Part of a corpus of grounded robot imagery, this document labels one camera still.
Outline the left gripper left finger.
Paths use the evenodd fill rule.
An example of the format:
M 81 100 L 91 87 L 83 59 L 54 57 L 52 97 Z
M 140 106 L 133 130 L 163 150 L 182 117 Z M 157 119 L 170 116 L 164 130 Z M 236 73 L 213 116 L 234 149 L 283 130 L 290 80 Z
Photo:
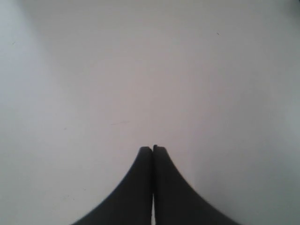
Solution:
M 153 203 L 152 149 L 141 147 L 120 184 L 75 225 L 150 225 Z

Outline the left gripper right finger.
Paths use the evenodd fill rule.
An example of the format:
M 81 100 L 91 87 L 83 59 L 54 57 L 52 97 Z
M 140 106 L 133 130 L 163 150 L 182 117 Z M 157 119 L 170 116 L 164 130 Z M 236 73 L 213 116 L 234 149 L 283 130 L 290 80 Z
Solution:
M 236 225 L 198 195 L 171 160 L 166 148 L 153 146 L 154 209 L 157 225 Z

